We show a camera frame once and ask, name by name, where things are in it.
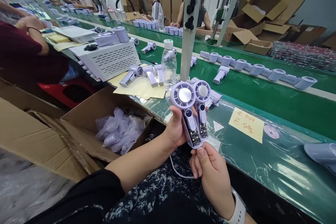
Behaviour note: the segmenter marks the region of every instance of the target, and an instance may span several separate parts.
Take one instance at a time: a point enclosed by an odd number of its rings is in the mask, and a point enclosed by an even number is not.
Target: charging cable
[[[174,164],[173,164],[173,159],[172,159],[172,157],[171,156],[169,156],[170,157],[170,161],[171,161],[171,165],[173,166],[173,169],[174,169],[174,171],[176,172],[176,174],[177,175],[179,175],[180,177],[182,177],[182,178],[185,178],[185,179],[194,179],[194,177],[187,177],[187,176],[183,176],[183,175],[181,175],[180,173],[178,173],[176,170],[175,170],[175,167],[174,167]]]

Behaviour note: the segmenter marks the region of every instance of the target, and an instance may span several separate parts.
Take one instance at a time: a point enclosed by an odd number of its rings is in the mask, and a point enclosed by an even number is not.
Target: water bottle
[[[165,24],[164,24],[164,20],[163,20],[163,16],[162,13],[159,13],[159,19],[157,20],[157,22],[159,23],[159,31],[160,32],[165,32]]]
[[[173,50],[173,41],[166,39],[163,41],[164,51],[162,53],[161,65],[163,72],[163,85],[166,90],[171,89],[176,83],[176,56]]]

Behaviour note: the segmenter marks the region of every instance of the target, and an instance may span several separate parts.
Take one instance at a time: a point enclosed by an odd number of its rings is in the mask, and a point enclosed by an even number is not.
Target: white bottle cap
[[[163,44],[164,44],[164,48],[165,49],[172,49],[173,48],[173,41],[170,40],[170,39],[167,39],[167,40],[164,40],[163,41]]]

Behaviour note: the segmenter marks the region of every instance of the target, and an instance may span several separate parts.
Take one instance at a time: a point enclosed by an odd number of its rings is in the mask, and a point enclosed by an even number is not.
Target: red stool
[[[38,83],[38,85],[48,94],[52,95],[71,109],[96,92],[87,84],[86,80],[82,78],[72,79],[57,84],[46,85]]]

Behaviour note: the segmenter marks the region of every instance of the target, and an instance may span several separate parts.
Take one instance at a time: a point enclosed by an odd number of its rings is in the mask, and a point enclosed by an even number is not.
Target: red shirt
[[[37,55],[42,46],[15,26],[0,21],[0,68],[29,75],[38,83],[56,84],[69,69],[69,60],[55,50]]]

